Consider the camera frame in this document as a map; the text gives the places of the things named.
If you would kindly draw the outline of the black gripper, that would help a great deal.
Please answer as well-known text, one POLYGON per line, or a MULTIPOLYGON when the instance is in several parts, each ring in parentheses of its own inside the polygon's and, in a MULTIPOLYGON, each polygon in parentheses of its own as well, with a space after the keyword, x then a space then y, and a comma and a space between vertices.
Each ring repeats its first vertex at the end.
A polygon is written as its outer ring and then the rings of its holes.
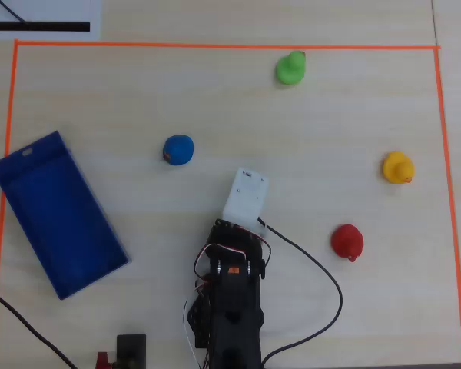
POLYGON ((207 238, 207 256, 221 263, 246 261, 252 275, 264 278, 268 258, 263 255, 268 243, 258 233, 237 224, 217 219, 207 238))

